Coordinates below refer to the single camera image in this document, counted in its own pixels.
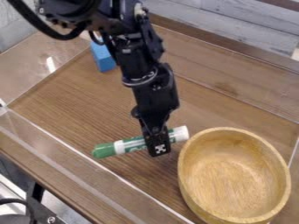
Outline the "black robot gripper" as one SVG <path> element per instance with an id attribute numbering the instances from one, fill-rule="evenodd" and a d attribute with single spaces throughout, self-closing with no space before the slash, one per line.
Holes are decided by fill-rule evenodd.
<path id="1" fill-rule="evenodd" d="M 155 158 L 171 152 L 166 123 L 181 106 L 174 70 L 167 63 L 158 66 L 158 73 L 150 81 L 134 86 L 134 95 L 135 115 L 145 126 L 146 148 Z"/>

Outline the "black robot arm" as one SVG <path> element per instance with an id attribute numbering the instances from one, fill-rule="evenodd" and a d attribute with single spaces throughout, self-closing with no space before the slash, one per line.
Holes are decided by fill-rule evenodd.
<path id="1" fill-rule="evenodd" d="M 133 116 L 146 148 L 158 157 L 171 151 L 167 120 L 179 108 L 174 70 L 161 61 L 165 41 L 155 32 L 141 0 L 38 0 L 38 13 L 66 28 L 99 34 L 121 67 L 123 84 L 134 91 Z"/>

